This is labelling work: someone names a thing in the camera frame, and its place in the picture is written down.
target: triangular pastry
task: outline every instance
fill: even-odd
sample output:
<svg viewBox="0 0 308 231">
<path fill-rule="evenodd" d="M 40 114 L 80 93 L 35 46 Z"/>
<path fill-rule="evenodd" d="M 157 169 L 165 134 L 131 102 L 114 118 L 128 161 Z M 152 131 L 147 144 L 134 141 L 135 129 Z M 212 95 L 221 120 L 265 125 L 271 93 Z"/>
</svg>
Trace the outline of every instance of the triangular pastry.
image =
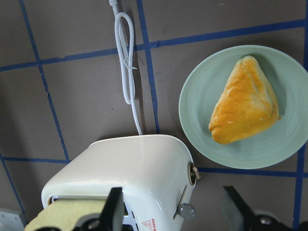
<svg viewBox="0 0 308 231">
<path fill-rule="evenodd" d="M 228 144 L 258 134 L 279 119 L 273 88 L 257 60 L 237 61 L 216 104 L 208 129 L 217 143 Z"/>
</svg>

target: white appliance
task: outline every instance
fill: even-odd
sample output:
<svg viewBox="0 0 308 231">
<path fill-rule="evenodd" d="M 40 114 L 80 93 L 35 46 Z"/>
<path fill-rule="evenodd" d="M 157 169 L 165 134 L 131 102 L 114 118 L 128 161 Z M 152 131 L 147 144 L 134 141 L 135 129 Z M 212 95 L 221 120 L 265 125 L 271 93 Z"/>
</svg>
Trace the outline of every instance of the white appliance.
<svg viewBox="0 0 308 231">
<path fill-rule="evenodd" d="M 42 203 L 46 208 L 60 198 L 106 199 L 111 188 L 122 187 L 123 224 L 134 231 L 179 231 L 180 210 L 198 178 L 192 160 L 185 144 L 168 135 L 97 141 L 45 185 Z M 194 211 L 186 213 L 193 217 Z"/>
</svg>

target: green plate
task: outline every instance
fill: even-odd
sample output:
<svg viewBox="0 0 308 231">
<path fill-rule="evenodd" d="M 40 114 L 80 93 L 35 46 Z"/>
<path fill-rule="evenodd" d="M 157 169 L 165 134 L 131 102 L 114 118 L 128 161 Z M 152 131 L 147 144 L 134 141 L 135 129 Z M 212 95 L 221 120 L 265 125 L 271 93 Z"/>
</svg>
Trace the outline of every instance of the green plate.
<svg viewBox="0 0 308 231">
<path fill-rule="evenodd" d="M 218 144 L 208 124 L 235 63 L 246 55 L 258 60 L 276 93 L 282 118 L 253 137 Z M 308 73 L 296 60 L 272 48 L 228 48 L 203 60 L 188 76 L 179 115 L 187 138 L 207 158 L 233 168 L 271 166 L 293 155 L 308 139 Z"/>
</svg>

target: grid lines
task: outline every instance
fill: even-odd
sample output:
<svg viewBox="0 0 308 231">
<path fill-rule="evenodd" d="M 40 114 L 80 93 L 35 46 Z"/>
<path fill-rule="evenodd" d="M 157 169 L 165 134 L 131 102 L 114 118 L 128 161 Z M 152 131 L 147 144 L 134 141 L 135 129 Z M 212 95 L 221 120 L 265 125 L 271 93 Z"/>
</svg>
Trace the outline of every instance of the grid lines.
<svg viewBox="0 0 308 231">
<path fill-rule="evenodd" d="M 220 32 L 215 32 L 215 33 L 206 33 L 206 34 L 200 34 L 200 35 L 195 35 L 195 36 L 188 36 L 188 37 L 173 38 L 173 39 L 166 39 L 166 40 L 150 42 L 148 32 L 147 32 L 145 13 L 143 11 L 142 0 L 136 0 L 136 1 L 137 1 L 138 14 L 139 14 L 139 19 L 140 19 L 140 24 L 141 24 L 143 44 L 136 45 L 134 47 L 134 50 L 135 51 L 145 51 L 148 79 L 149 79 L 149 84 L 150 84 L 150 89 L 151 89 L 152 104 L 153 104 L 153 110 L 154 110 L 154 120 L 155 120 L 157 134 L 160 133 L 160 128 L 159 128 L 158 115 L 157 115 L 158 102 L 157 102 L 156 88 L 155 88 L 155 81 L 154 81 L 155 76 L 154 76 L 154 71 L 153 71 L 151 49 L 156 49 L 156 48 L 160 48 L 163 46 L 174 46 L 174 45 L 180 45 L 180 44 L 201 42 L 201 41 L 214 40 L 214 39 L 223 39 L 223 38 L 250 35 L 250 34 L 258 34 L 258 33 L 285 30 L 285 29 L 291 29 L 291 28 L 304 28 L 305 29 L 304 67 L 306 70 L 308 70 L 308 16 L 307 16 L 308 15 L 308 3 L 306 4 L 306 18 L 303 20 L 295 20 L 295 21 L 274 23 L 274 24 L 261 25 L 261 26 L 252 26 L 252 27 L 240 28 L 240 29 L 235 29 L 235 30 L 227 30 L 227 31 L 220 31 Z M 55 58 L 41 60 L 39 57 L 39 52 L 35 44 L 32 31 L 31 31 L 31 25 L 30 25 L 30 22 L 29 22 L 27 13 L 26 13 L 25 4 L 23 0 L 19 0 L 19 3 L 22 9 L 24 21 L 27 27 L 29 39 L 31 41 L 31 45 L 32 45 L 32 49 L 33 49 L 36 61 L 29 62 L 29 63 L 2 66 L 0 67 L 0 72 L 21 69 L 21 68 L 28 68 L 28 67 L 38 67 L 39 68 L 39 71 L 41 74 L 41 80 L 43 82 L 45 91 L 47 93 L 48 102 L 50 105 L 52 116 L 55 122 L 55 126 L 57 128 L 57 132 L 59 135 L 59 139 L 60 139 L 60 142 L 63 148 L 64 157 L 65 157 L 65 160 L 40 159 L 40 158 L 12 158 L 12 157 L 4 157 L 0 154 L 0 160 L 8 176 L 10 184 L 13 188 L 16 199 L 19 203 L 19 206 L 22 212 L 24 212 L 23 205 L 21 203 L 20 197 L 12 181 L 12 177 L 6 167 L 5 161 L 28 161 L 28 162 L 59 163 L 59 164 L 68 164 L 70 162 L 69 155 L 67 153 L 64 139 L 62 136 L 60 124 L 57 119 L 57 114 L 56 114 L 56 111 L 52 103 L 51 95 L 48 91 L 48 83 L 45 78 L 43 65 L 67 62 L 67 61 L 73 61 L 73 60 L 80 60 L 80 59 L 88 59 L 88 58 L 107 56 L 107 55 L 114 55 L 114 54 L 117 54 L 117 49 L 111 48 L 111 49 L 106 49 L 106 50 L 101 50 L 101 51 L 93 51 L 93 52 L 88 52 L 88 53 L 68 55 L 64 58 L 55 57 Z M 305 154 L 305 145 L 298 151 L 296 172 L 268 171 L 268 170 L 244 170 L 244 169 L 233 169 L 233 168 L 231 169 L 230 168 L 208 168 L 208 167 L 200 167 L 199 171 L 211 172 L 211 173 L 221 173 L 221 174 L 244 174 L 244 175 L 255 175 L 255 176 L 275 176 L 275 177 L 295 178 L 296 183 L 295 183 L 293 228 L 297 229 L 299 220 L 300 220 L 303 178 L 308 178 L 308 173 L 304 172 L 304 160 L 305 160 L 304 154 Z"/>
</svg>

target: screw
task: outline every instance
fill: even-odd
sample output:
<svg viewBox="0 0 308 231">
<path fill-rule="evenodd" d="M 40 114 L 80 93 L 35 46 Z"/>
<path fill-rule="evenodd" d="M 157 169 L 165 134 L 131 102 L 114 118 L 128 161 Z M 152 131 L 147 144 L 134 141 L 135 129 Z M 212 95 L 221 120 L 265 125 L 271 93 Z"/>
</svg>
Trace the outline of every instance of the screw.
<svg viewBox="0 0 308 231">
<path fill-rule="evenodd" d="M 97 228 L 99 225 L 100 225 L 100 221 L 99 221 L 99 220 L 95 220 L 95 221 L 91 222 L 91 223 L 88 225 L 88 229 L 89 229 L 89 230 L 95 229 L 95 228 Z"/>
<path fill-rule="evenodd" d="M 260 217 L 260 222 L 263 225 L 270 225 L 271 224 L 271 218 L 270 217 Z"/>
</svg>

